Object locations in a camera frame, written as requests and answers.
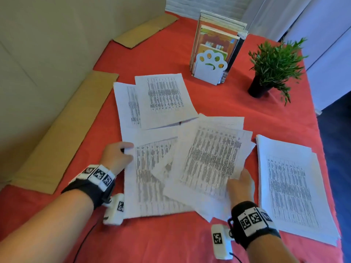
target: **beige wall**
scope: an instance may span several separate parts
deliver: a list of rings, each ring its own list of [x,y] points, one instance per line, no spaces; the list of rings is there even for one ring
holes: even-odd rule
[[[0,176],[24,161],[109,40],[164,8],[165,0],[0,0]]]

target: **black cable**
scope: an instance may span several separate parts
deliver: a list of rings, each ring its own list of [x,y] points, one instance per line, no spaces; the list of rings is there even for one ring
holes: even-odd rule
[[[240,263],[242,263],[241,260],[240,260],[236,255],[234,255],[234,254],[231,253],[231,252],[229,252],[229,254],[232,255],[232,256],[234,256]]]
[[[94,226],[90,229],[90,231],[89,231],[89,232],[87,233],[87,235],[84,237],[83,242],[80,244],[80,246],[79,246],[79,248],[78,248],[78,251],[77,251],[77,253],[76,253],[76,256],[74,257],[74,260],[73,260],[72,263],[75,263],[75,261],[77,260],[79,251],[80,251],[80,249],[82,248],[83,243],[85,242],[85,240],[86,240],[86,238],[88,237],[88,235],[89,235],[89,234],[92,232],[92,230],[95,228],[95,226],[98,224],[98,222],[99,222],[99,221],[97,221],[97,222],[94,224]]]

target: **cardboard flap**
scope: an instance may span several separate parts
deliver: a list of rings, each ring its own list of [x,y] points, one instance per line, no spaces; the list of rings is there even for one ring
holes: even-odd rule
[[[92,71],[11,181],[14,186],[53,194],[118,74]]]
[[[123,33],[113,40],[131,49],[177,20],[178,17],[176,16],[163,14]]]

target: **dark floor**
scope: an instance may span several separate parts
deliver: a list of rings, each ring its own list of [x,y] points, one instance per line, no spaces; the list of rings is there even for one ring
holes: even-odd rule
[[[318,124],[341,228],[344,262],[351,263],[351,92],[325,108]]]

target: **black pot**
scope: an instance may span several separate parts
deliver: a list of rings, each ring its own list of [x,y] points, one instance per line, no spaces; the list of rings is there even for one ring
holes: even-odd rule
[[[262,97],[268,90],[270,90],[272,87],[264,87],[260,84],[260,77],[255,76],[253,79],[251,86],[248,89],[248,93],[250,96],[254,98],[260,98]]]

